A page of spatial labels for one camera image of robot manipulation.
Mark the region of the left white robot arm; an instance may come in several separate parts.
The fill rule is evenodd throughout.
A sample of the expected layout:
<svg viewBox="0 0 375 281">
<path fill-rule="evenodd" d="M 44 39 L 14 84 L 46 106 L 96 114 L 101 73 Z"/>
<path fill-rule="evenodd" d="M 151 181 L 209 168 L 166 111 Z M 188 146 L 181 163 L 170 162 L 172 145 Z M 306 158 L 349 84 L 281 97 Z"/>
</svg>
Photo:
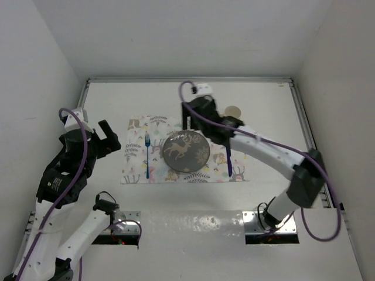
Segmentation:
<svg viewBox="0 0 375 281">
<path fill-rule="evenodd" d="M 121 149 L 108 122 L 100 121 L 105 139 L 95 130 L 71 129 L 60 136 L 63 149 L 43 172 L 35 218 L 19 265 L 5 280 L 72 280 L 74 268 L 91 243 L 113 222 L 116 202 L 96 197 L 93 209 L 75 233 L 61 244 L 62 233 L 96 160 Z"/>
</svg>

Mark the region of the blue plastic fork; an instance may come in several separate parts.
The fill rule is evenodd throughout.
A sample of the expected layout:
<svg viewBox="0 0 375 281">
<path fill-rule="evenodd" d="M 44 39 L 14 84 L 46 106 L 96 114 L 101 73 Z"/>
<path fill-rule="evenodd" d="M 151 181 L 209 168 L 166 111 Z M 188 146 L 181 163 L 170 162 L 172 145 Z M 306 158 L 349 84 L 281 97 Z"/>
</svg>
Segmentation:
<svg viewBox="0 0 375 281">
<path fill-rule="evenodd" d="M 150 135 L 148 132 L 145 134 L 145 146 L 146 146 L 146 178 L 149 179 L 149 147 L 151 145 Z"/>
</svg>

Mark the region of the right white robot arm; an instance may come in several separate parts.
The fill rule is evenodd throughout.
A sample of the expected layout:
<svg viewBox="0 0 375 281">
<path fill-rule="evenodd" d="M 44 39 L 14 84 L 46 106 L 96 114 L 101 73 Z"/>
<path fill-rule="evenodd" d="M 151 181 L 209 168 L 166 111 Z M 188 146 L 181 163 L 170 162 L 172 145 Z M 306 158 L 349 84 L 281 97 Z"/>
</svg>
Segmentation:
<svg viewBox="0 0 375 281">
<path fill-rule="evenodd" d="M 274 197 L 259 217 L 266 230 L 276 229 L 281 221 L 299 208 L 311 208 L 325 184 L 322 155 L 310 149 L 305 155 L 282 148 L 257 135 L 243 121 L 221 116 L 211 95 L 201 95 L 182 103 L 183 125 L 201 131 L 205 137 L 229 152 L 245 153 L 275 169 L 290 181 L 280 195 Z"/>
</svg>

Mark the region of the purple plastic knife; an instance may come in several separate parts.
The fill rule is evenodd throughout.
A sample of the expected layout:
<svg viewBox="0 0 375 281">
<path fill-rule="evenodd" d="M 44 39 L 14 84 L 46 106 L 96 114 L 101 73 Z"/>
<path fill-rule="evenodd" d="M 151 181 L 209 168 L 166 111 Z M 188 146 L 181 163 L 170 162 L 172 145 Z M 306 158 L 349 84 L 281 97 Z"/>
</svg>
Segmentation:
<svg viewBox="0 0 375 281">
<path fill-rule="evenodd" d="M 227 168 L 228 168 L 228 176 L 229 178 L 232 177 L 233 168 L 231 162 L 231 149 L 229 146 L 226 146 L 226 156 L 227 156 Z"/>
</svg>

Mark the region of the animal print cloth placemat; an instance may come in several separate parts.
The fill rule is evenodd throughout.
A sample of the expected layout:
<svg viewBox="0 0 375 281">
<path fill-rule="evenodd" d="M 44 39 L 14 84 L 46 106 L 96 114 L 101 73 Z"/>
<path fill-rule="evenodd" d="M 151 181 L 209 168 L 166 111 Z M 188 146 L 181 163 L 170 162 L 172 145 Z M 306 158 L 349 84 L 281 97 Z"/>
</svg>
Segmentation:
<svg viewBox="0 0 375 281">
<path fill-rule="evenodd" d="M 196 172 L 180 173 L 172 170 L 164 161 L 162 149 L 167 138 L 182 130 L 177 118 L 162 115 L 132 116 L 128 123 L 124 144 L 124 167 L 122 184 L 154 183 L 208 183 L 245 181 L 249 157 L 245 153 L 232 151 L 233 173 L 228 176 L 226 149 L 207 139 L 210 145 L 208 163 Z M 145 134 L 150 135 L 149 179 L 146 178 Z"/>
</svg>

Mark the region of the dark reindeer plate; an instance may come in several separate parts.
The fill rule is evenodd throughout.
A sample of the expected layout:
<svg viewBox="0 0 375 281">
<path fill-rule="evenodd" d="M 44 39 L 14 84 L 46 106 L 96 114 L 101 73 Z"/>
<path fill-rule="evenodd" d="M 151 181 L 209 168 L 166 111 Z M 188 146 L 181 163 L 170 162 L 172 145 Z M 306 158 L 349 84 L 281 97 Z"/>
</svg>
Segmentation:
<svg viewBox="0 0 375 281">
<path fill-rule="evenodd" d="M 176 172 L 196 172 L 208 163 L 210 145 L 207 139 L 196 131 L 179 131 L 167 138 L 162 156 L 165 163 Z"/>
</svg>

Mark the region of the yellow cup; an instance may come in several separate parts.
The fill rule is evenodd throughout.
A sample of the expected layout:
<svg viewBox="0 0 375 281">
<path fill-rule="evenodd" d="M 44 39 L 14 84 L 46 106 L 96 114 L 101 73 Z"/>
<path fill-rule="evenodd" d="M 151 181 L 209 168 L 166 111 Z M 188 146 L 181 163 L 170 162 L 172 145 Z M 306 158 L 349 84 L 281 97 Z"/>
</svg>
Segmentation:
<svg viewBox="0 0 375 281">
<path fill-rule="evenodd" d="M 231 116 L 240 119 L 241 109 L 237 106 L 230 105 L 224 109 L 224 116 Z"/>
</svg>

